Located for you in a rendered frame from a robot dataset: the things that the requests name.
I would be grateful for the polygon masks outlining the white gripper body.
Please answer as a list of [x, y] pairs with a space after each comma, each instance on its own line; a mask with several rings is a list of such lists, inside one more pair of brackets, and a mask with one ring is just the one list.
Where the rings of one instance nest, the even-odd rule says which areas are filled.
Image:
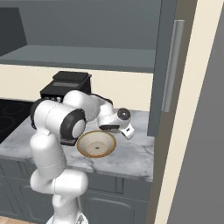
[[135, 132], [134, 128], [133, 128], [131, 125], [129, 125], [126, 129], [124, 129], [124, 130], [122, 131], [122, 134], [123, 134], [128, 140], [130, 140], [130, 139], [134, 136], [134, 132]]

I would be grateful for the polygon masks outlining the tan bowl with orange rim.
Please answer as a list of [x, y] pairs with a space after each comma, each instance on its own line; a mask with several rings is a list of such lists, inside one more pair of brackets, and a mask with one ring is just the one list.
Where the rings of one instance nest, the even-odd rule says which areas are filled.
[[108, 132], [95, 130], [83, 134], [77, 141], [78, 152], [88, 158], [103, 158], [116, 148], [116, 139]]

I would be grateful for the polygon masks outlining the grey tall cabinet panel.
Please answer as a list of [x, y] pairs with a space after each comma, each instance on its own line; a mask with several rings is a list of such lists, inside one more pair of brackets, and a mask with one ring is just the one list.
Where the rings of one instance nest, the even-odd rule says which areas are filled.
[[224, 224], [224, 2], [167, 224]]

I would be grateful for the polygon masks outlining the grey base cabinet door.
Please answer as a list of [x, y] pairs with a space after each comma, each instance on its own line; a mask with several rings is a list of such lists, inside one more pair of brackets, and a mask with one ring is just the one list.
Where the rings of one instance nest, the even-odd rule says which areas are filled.
[[81, 200], [89, 224], [145, 224], [146, 202], [94, 193]]
[[36, 170], [36, 165], [0, 159], [0, 166], [24, 218], [36, 224], [46, 224], [53, 215], [52, 195], [31, 189], [30, 177]]

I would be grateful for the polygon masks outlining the grey drawer front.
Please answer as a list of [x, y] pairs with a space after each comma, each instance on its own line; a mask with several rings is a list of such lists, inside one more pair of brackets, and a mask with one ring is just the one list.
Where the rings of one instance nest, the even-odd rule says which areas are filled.
[[90, 189], [108, 193], [123, 193], [123, 178], [96, 173], [89, 173], [87, 176]]

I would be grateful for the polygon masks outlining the black hob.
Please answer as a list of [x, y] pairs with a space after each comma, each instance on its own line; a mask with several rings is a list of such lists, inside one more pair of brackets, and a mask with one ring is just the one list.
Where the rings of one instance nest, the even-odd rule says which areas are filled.
[[32, 101], [0, 99], [0, 144], [29, 115]]

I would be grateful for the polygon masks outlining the open grey wall cabinet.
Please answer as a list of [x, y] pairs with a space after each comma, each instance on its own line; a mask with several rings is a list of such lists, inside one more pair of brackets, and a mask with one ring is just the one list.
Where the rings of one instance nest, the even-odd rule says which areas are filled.
[[0, 63], [151, 73], [162, 0], [0, 0]]

